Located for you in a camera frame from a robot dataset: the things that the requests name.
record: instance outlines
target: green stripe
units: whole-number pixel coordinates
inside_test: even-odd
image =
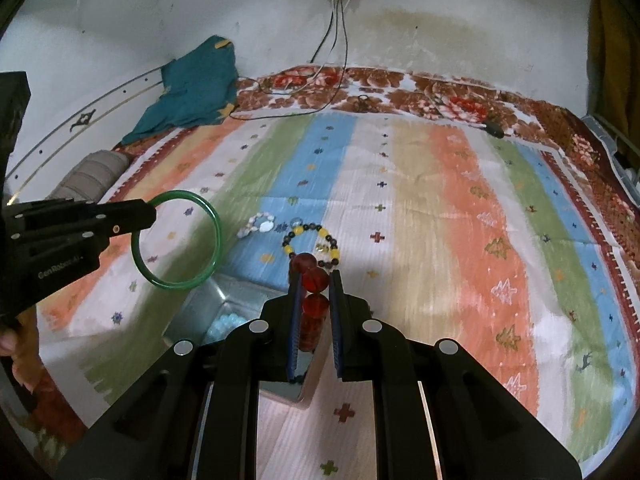
[[[571,363],[574,415],[567,448],[579,461],[583,461],[602,448],[611,427],[613,376],[607,359],[598,307],[591,295],[588,277],[580,264],[571,236],[558,217],[535,170],[512,142],[492,139],[492,145],[498,148],[496,153],[503,160],[513,162],[506,168],[511,181],[519,184],[517,187],[520,189],[515,187],[515,193],[523,209],[527,211],[529,206],[536,209],[536,212],[526,213],[533,232],[540,238],[544,235],[551,238],[547,243],[541,241],[540,248],[558,303],[569,319],[569,312],[572,310],[577,317],[568,355]],[[576,365],[582,364],[582,356],[588,352],[592,352],[593,365],[582,372],[577,371]]]
[[[222,189],[213,197],[207,197],[222,218],[225,255],[238,240],[238,229],[258,211],[261,197],[291,158],[312,120],[312,116],[304,116],[272,123],[266,138],[252,148]],[[213,239],[213,227],[207,217],[194,229],[190,241],[180,255],[174,256],[162,277],[181,281],[195,276],[210,258]],[[142,284],[144,278],[138,275],[137,279],[138,285]],[[118,280],[117,286],[129,285],[126,276],[120,276]],[[113,404],[166,351],[161,341],[162,333],[187,294],[188,291],[169,292],[154,288],[144,303],[138,305],[135,321],[88,352],[82,363],[86,378],[96,391],[105,394],[108,403]]]

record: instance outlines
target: pillow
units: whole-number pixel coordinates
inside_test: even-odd
[[[87,155],[48,198],[73,198],[98,202],[129,167],[125,153],[100,150]]]

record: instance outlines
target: red bead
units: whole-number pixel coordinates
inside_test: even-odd
[[[329,300],[322,294],[310,294],[302,301],[302,312],[313,318],[323,318],[327,310]]]
[[[289,269],[295,270],[300,274],[304,274],[309,269],[313,269],[318,266],[318,260],[316,260],[315,256],[309,253],[300,253],[296,254],[296,257],[293,258],[289,263]]]
[[[322,292],[329,286],[329,275],[320,267],[313,267],[302,275],[302,286],[309,292]]]
[[[302,313],[300,323],[300,340],[298,349],[301,352],[312,352],[318,346],[322,334],[324,317],[311,317],[305,312]]]

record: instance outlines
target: screw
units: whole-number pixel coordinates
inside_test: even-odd
[[[249,330],[254,334],[262,334],[269,329],[269,323],[263,319],[255,319],[249,323]]]
[[[178,341],[174,345],[174,352],[177,355],[187,355],[187,354],[190,354],[192,350],[193,350],[193,343],[191,341],[187,341],[186,339],[183,339],[182,341]]]
[[[458,344],[451,339],[444,339],[438,344],[438,348],[443,354],[453,355],[458,351]]]
[[[382,330],[382,323],[380,323],[377,319],[367,319],[362,324],[362,329],[365,332],[375,334],[376,332],[380,332]]]

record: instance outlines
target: bed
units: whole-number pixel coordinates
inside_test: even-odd
[[[242,81],[218,126],[116,147],[134,161],[103,200],[199,193],[222,216],[220,271],[279,290],[291,220],[321,222],[340,241],[347,293],[408,338],[457,339],[590,473],[639,400],[639,211],[603,142],[563,108],[476,80],[327,67],[287,92],[316,69]],[[262,211],[275,228],[237,238]],[[156,274],[188,278],[211,233],[189,203],[164,205],[142,254]],[[294,247],[324,250],[313,237]],[[100,261],[38,306],[55,400],[20,423],[50,468],[164,351],[186,297],[143,279],[128,236]],[[326,475],[329,462],[336,478],[374,478],[370,388],[332,366],[306,410],[261,399],[260,478]]]

